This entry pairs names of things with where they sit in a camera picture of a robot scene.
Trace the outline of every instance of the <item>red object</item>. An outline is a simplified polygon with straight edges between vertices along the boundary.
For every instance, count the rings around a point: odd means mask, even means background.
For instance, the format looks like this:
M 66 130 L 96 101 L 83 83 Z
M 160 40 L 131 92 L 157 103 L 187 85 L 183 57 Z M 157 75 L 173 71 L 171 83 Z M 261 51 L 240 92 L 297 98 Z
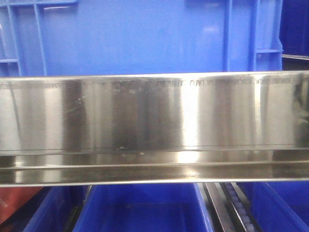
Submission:
M 42 187 L 0 188 L 0 224 L 41 189 Z

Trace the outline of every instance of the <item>reflective metal surface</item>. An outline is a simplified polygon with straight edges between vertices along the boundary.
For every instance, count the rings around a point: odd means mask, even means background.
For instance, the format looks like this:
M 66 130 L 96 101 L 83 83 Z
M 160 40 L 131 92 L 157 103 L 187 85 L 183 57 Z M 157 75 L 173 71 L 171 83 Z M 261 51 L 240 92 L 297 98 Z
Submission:
M 307 71 L 2 78 L 0 183 L 307 179 L 308 88 Z
M 211 208 L 215 211 L 215 220 L 217 222 L 218 227 L 217 230 L 222 232 L 236 232 L 232 219 L 228 214 L 228 211 L 225 207 L 222 197 L 215 185 L 215 183 L 203 183 L 204 190 L 209 199 Z

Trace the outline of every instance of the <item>metal rail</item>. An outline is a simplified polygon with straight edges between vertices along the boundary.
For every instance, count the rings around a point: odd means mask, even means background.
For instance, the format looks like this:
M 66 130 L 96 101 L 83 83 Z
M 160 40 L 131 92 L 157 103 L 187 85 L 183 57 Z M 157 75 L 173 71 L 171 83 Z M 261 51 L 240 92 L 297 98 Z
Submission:
M 0 184 L 309 179 L 309 71 L 0 79 Z

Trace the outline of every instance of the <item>stainless steel panel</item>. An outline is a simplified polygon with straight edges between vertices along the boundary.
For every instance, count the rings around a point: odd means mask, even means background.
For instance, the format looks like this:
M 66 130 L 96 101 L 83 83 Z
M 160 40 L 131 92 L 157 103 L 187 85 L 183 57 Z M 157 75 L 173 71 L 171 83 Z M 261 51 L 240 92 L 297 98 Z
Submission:
M 0 182 L 307 178 L 307 154 L 273 157 L 309 147 L 308 83 L 307 71 L 2 78 Z

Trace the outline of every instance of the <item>blue plastic container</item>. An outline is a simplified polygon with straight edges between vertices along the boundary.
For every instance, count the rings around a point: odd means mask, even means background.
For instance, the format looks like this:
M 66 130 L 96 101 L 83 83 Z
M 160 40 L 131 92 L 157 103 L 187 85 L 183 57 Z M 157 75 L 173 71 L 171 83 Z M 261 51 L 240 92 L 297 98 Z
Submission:
M 0 76 L 280 70 L 282 0 L 0 0 Z
M 285 54 L 309 56 L 309 0 L 283 0 L 280 38 Z
M 85 187 L 53 187 L 33 215 L 24 232 L 62 232 L 75 206 L 82 205 Z
M 309 182 L 253 182 L 251 212 L 264 232 L 309 232 Z
M 43 188 L 5 222 L 11 232 L 62 232 L 74 207 L 81 206 L 86 187 Z
M 95 186 L 74 232 L 212 232 L 197 184 Z

